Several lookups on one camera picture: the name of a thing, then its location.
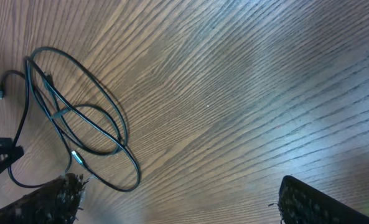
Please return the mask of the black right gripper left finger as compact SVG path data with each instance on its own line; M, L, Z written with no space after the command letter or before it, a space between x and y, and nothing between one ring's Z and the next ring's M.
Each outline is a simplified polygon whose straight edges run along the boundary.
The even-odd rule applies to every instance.
M72 224L87 181L68 173L0 209L0 224Z

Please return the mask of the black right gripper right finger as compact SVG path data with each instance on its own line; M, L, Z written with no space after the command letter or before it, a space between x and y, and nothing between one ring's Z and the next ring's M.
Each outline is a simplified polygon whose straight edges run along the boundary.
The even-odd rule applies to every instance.
M278 201L269 206L278 208L285 224L369 224L368 216L291 175L283 177Z

